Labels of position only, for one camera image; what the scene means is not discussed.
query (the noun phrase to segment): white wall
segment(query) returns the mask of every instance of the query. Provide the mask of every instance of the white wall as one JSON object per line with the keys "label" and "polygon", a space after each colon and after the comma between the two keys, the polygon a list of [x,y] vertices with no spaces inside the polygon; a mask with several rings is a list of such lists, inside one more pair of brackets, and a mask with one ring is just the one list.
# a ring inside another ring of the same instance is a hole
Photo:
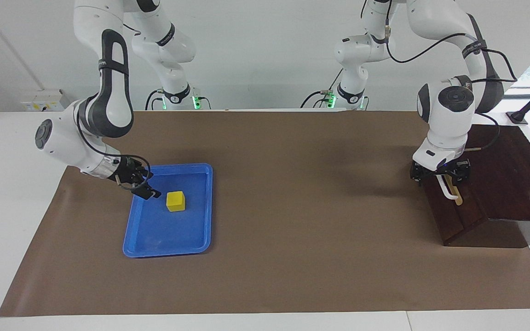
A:
{"label": "white wall", "polygon": [[[184,67],[215,108],[298,107],[310,92],[328,88],[340,69],[335,42],[361,33],[362,0],[162,2],[175,25],[195,41],[197,57]],[[476,17],[488,46],[509,56],[517,74],[530,65],[530,2],[458,2]],[[97,91],[97,59],[73,34],[72,3],[0,0],[0,111],[21,109],[16,103],[21,89],[61,88],[73,99]],[[410,31],[404,10],[393,21],[395,56],[410,57],[431,43]],[[133,24],[129,17],[126,23]],[[131,35],[124,32],[126,40]],[[141,109],[160,84],[148,65],[130,54],[131,97]],[[497,64],[505,76],[503,62]],[[449,44],[412,63],[384,61],[368,68],[370,109],[413,109],[422,84],[466,71],[458,49]]]}

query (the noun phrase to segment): blue plastic tray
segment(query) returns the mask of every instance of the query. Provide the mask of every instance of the blue plastic tray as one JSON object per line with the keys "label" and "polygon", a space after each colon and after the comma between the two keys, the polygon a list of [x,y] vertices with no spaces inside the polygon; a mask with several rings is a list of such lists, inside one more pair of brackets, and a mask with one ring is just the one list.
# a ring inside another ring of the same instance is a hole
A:
{"label": "blue plastic tray", "polygon": [[[134,196],[124,247],[128,257],[197,254],[210,245],[212,233],[212,167],[206,163],[156,165],[150,185],[162,195]],[[169,212],[167,193],[183,191],[185,211]]]}

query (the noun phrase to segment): brown surface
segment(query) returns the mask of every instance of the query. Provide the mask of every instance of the brown surface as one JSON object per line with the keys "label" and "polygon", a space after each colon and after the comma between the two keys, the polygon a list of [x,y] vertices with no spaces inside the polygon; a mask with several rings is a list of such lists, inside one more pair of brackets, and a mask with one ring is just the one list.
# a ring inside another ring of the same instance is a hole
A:
{"label": "brown surface", "polygon": [[[487,144],[493,126],[473,126],[467,146]],[[463,205],[443,199],[435,178],[424,182],[444,245],[526,247],[530,245],[530,143],[516,126],[503,126],[496,144],[465,153],[472,168],[458,185]]]}
{"label": "brown surface", "polygon": [[530,250],[443,247],[415,113],[137,113],[112,141],[214,167],[212,246],[131,259],[131,196],[65,172],[0,316],[530,308]]}

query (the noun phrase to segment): dark wooden box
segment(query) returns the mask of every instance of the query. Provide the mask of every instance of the dark wooden box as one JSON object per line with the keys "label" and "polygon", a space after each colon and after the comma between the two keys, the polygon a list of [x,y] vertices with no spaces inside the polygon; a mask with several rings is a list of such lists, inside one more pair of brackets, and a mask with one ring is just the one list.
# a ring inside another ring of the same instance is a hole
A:
{"label": "dark wooden box", "polygon": [[[487,144],[494,126],[473,126],[467,147]],[[522,248],[530,245],[530,142],[517,126],[502,126],[483,151],[466,152],[471,176],[458,185],[463,204],[443,196],[436,178],[423,180],[443,244]]]}

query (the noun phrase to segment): yellow block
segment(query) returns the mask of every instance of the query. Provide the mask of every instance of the yellow block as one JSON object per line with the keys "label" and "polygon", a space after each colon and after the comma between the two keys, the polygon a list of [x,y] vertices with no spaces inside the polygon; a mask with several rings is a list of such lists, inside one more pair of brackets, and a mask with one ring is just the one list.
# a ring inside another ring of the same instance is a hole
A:
{"label": "yellow block", "polygon": [[182,191],[167,193],[167,209],[170,212],[185,210],[185,195]]}

